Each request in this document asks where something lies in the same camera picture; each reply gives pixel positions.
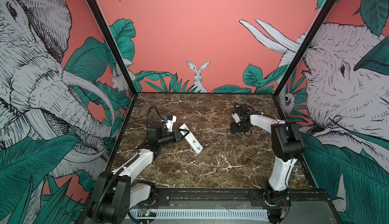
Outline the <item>white remote control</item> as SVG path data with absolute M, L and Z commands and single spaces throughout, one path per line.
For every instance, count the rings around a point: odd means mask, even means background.
M 179 133 L 181 135 L 181 138 L 185 139 L 189 143 L 189 145 L 197 155 L 202 152 L 203 146 L 200 144 L 194 134 L 190 131 L 190 129 L 186 126 L 186 124 L 182 124 L 179 127 Z

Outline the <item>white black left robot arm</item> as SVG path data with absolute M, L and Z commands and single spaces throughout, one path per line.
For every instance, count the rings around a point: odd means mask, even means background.
M 146 181 L 133 185 L 134 180 L 155 161 L 162 146 L 179 142 L 190 133 L 188 129 L 179 128 L 169 131 L 165 121 L 153 121 L 146 130 L 144 140 L 130 160 L 98 176 L 87 207 L 87 217 L 93 224 L 120 224 L 138 203 L 154 202 L 154 184 Z

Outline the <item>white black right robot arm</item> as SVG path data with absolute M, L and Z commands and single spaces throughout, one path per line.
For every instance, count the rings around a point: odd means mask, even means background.
M 271 134 L 271 147 L 275 156 L 273 171 L 266 184 L 264 200 L 269 206 L 284 203 L 289 194 L 289 178 L 298 156 L 305 150 L 298 125 L 293 121 L 271 118 L 247 104 L 234 103 L 232 134 L 252 132 L 254 126 Z

